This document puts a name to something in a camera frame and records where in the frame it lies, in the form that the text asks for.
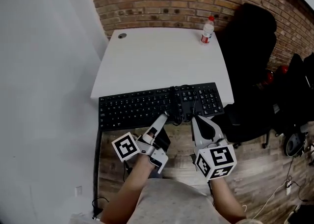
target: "person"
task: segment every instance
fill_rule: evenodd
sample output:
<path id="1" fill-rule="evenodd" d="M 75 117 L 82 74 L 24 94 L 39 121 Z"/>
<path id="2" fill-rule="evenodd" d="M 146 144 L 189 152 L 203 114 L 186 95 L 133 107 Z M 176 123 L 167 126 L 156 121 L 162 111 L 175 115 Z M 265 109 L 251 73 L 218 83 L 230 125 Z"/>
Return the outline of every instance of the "person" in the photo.
<path id="1" fill-rule="evenodd" d="M 104 209 L 105 224 L 262 224 L 246 219 L 223 178 L 210 181 L 215 207 L 195 188 L 170 179 L 148 179 L 154 169 L 139 154 L 122 188 Z"/>

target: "forearm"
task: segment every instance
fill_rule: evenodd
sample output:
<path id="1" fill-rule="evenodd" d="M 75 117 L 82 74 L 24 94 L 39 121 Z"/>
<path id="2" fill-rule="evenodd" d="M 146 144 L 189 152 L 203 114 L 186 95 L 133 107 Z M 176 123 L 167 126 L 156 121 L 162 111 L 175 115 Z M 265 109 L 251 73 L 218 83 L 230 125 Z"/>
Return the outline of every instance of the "forearm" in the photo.
<path id="1" fill-rule="evenodd" d="M 103 223 L 125 224 L 133 214 L 142 189 L 154 168 L 154 165 L 149 163 L 148 156 L 142 156 L 136 162 L 117 196 L 109 202 L 103 211 L 101 217 Z"/>
<path id="2" fill-rule="evenodd" d="M 246 218 L 242 206 L 236 200 L 223 178 L 211 180 L 210 185 L 215 200 L 215 208 L 222 217 L 231 224 Z"/>

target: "plastic bottle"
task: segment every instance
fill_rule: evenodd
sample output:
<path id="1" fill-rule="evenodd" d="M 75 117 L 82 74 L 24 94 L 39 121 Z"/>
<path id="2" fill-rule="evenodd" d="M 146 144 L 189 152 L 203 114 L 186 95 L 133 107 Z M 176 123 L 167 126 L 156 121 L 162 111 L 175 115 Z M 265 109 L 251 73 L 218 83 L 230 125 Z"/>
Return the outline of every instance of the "plastic bottle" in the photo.
<path id="1" fill-rule="evenodd" d="M 213 32 L 214 32 L 214 17 L 209 16 L 203 28 L 201 42 L 203 42 L 204 44 L 208 44 Z"/>

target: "desk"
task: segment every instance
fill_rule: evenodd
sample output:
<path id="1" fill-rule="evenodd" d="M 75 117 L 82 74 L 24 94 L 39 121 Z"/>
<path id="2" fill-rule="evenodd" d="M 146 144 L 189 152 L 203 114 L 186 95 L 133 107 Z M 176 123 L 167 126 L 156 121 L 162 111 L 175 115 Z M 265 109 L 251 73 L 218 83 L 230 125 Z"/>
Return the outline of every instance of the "desk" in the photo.
<path id="1" fill-rule="evenodd" d="M 118 36 L 125 33 L 125 38 Z M 183 28 L 116 30 L 98 70 L 91 98 L 183 84 L 215 82 L 223 106 L 234 102 L 216 35 L 209 45 L 202 31 Z"/>

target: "black keyboard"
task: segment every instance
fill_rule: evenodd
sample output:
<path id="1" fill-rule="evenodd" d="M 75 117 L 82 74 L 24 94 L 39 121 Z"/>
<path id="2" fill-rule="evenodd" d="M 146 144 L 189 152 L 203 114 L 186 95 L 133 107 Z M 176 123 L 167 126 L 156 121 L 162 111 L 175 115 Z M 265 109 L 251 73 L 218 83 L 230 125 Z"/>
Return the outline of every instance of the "black keyboard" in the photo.
<path id="1" fill-rule="evenodd" d="M 193 113 L 205 117 L 224 113 L 215 83 L 182 85 L 99 98 L 101 131 L 148 127 L 161 113 L 169 123 L 190 121 Z"/>

